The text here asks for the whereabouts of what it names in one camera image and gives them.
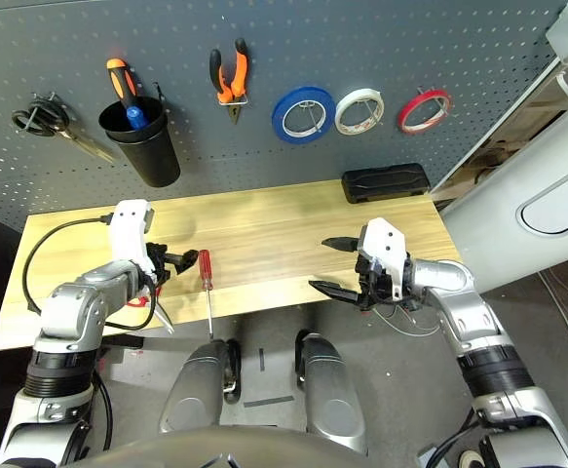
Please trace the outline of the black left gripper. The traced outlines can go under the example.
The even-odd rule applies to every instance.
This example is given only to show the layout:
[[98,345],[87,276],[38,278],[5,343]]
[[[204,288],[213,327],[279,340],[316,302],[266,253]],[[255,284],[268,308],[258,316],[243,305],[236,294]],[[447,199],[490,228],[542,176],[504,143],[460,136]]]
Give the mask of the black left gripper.
[[[196,250],[189,250],[182,254],[167,253],[168,246],[166,244],[153,242],[146,243],[146,251],[154,267],[155,286],[157,288],[161,288],[173,275],[177,276],[183,273],[185,268],[180,266],[193,266],[199,257],[199,252]],[[173,265],[174,273],[166,268],[166,263]]]

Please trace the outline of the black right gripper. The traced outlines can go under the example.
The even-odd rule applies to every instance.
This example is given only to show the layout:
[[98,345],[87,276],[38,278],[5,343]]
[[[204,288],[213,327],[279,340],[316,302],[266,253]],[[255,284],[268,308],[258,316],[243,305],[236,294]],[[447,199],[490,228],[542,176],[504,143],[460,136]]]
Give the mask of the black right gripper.
[[[340,252],[356,252],[359,238],[331,237],[322,240],[322,245]],[[359,274],[360,292],[342,288],[337,283],[310,280],[308,284],[319,293],[341,302],[353,304],[360,310],[370,310],[375,305],[394,305],[392,278],[381,263],[358,255],[355,271]]]

